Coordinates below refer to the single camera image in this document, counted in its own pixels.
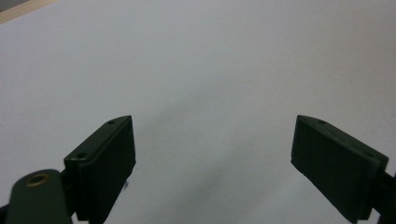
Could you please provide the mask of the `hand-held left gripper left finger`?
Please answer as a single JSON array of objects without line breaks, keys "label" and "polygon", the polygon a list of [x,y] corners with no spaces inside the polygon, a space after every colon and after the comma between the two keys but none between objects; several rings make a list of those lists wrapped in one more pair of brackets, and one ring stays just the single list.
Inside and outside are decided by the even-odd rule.
[{"label": "hand-held left gripper left finger", "polygon": [[105,122],[64,158],[70,209],[79,220],[104,224],[135,166],[130,116]]}]

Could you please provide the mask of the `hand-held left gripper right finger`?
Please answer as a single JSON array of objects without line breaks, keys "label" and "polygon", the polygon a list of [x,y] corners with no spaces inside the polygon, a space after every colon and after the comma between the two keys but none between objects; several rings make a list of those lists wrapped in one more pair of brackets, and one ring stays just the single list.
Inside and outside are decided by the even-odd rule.
[{"label": "hand-held left gripper right finger", "polygon": [[388,161],[324,120],[297,117],[291,163],[351,223],[368,219],[372,210],[389,222]]}]

